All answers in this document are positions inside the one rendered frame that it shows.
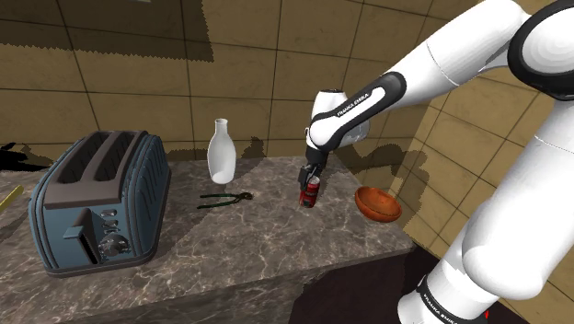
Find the blue grey toaster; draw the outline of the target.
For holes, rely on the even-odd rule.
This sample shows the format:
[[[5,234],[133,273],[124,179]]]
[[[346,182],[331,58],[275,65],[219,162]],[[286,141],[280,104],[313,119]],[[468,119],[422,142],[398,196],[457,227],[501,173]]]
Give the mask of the blue grey toaster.
[[[45,271],[64,278],[142,265],[158,248],[171,170],[146,131],[97,131],[76,141],[29,200]]]

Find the red drink can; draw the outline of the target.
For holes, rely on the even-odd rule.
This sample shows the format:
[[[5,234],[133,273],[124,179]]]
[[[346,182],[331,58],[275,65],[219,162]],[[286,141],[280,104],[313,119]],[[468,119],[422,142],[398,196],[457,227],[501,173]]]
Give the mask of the red drink can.
[[[320,178],[312,176],[303,186],[300,192],[299,203],[305,208],[312,208],[316,204],[317,194],[320,188]]]

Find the white ceramic bottle vase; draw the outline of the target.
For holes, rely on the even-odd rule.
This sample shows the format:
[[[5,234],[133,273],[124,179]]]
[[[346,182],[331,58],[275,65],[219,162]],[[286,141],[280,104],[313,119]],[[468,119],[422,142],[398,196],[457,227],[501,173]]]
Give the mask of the white ceramic bottle vase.
[[[208,169],[214,183],[227,184],[235,176],[235,145],[228,133],[227,119],[216,119],[214,125],[214,134],[207,152]]]

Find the yellow flat stick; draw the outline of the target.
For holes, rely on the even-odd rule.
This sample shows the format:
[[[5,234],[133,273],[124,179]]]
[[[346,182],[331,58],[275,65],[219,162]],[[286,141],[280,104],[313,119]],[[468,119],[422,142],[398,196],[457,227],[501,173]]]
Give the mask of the yellow flat stick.
[[[5,198],[0,202],[0,213],[2,213],[18,196],[24,191],[22,185],[17,185]]]

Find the brown wooden bowl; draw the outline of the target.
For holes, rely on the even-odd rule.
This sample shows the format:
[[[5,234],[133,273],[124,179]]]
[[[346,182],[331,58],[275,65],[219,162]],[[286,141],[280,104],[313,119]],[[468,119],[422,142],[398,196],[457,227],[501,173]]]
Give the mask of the brown wooden bowl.
[[[360,187],[355,191],[355,203],[365,217],[377,222],[390,223],[402,214],[399,202],[378,188]]]

